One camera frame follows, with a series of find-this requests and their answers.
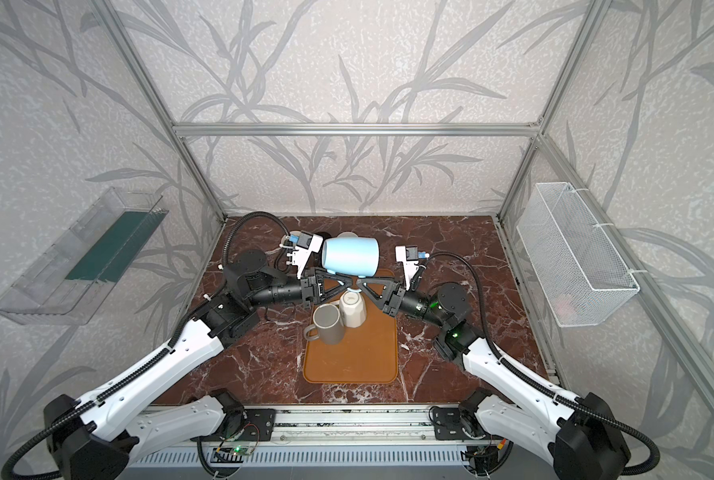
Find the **large light blue mug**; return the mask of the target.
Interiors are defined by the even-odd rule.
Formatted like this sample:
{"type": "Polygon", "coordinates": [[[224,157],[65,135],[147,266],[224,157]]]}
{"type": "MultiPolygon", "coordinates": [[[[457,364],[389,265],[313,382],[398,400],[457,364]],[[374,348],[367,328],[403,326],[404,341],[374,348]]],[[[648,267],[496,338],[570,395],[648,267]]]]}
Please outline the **large light blue mug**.
{"type": "Polygon", "coordinates": [[[335,274],[371,277],[378,270],[379,244],[375,238],[339,236],[324,242],[323,268],[335,274]]]}

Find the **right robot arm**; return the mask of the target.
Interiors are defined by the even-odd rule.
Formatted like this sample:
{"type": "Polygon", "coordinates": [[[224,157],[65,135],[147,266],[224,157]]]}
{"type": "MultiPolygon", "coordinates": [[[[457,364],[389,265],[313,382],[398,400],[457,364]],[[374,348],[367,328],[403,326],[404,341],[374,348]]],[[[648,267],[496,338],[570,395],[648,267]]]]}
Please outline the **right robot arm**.
{"type": "Polygon", "coordinates": [[[462,286],[448,282],[426,295],[389,277],[362,278],[356,285],[382,312],[439,327],[434,344],[440,356],[495,389],[475,407],[475,423],[544,460],[558,478],[617,479],[660,463],[654,441],[617,421],[599,396],[579,397],[551,383],[471,325],[462,286]]]}

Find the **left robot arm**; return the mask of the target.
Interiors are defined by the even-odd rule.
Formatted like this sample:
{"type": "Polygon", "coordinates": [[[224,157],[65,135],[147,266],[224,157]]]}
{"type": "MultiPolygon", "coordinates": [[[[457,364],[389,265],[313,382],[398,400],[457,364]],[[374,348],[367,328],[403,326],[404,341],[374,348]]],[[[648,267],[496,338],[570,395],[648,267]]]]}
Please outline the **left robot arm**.
{"type": "Polygon", "coordinates": [[[17,464],[46,443],[57,466],[47,479],[115,479],[154,445],[154,434],[172,432],[179,414],[161,427],[136,424],[140,413],[197,366],[236,343],[259,321],[261,307],[281,303],[320,305],[352,287],[350,274],[314,267],[295,276],[270,266],[257,249],[224,262],[224,282],[176,324],[169,340],[115,379],[74,399],[61,395],[44,409],[45,427],[5,462],[4,479],[19,479],[17,464]]]}

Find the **grey mug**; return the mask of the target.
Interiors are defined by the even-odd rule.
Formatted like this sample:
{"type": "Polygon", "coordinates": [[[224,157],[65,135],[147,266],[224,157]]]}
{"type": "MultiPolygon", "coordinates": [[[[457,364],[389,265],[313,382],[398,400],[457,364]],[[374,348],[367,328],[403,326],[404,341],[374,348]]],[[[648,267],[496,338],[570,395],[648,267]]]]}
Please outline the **grey mug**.
{"type": "Polygon", "coordinates": [[[340,308],[323,304],[314,310],[312,322],[304,329],[303,336],[307,342],[319,340],[326,345],[336,345],[343,340],[345,330],[340,308]]]}

